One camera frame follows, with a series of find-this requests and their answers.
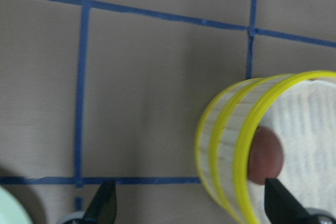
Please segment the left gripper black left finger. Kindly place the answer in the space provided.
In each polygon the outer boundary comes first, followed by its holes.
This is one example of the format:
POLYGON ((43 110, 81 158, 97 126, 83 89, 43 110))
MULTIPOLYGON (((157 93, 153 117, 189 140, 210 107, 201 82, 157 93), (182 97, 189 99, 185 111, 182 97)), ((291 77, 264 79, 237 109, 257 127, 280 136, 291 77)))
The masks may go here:
POLYGON ((117 194, 114 181, 103 182, 85 211, 82 223, 112 224, 117 217, 117 194))

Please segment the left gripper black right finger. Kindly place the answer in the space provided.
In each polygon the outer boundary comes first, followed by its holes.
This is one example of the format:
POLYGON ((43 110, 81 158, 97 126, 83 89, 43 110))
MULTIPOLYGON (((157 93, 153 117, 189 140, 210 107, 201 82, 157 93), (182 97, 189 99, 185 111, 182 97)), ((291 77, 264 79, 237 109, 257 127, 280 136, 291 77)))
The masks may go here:
POLYGON ((299 201, 275 178, 265 180, 264 209, 270 223, 315 223, 299 201))

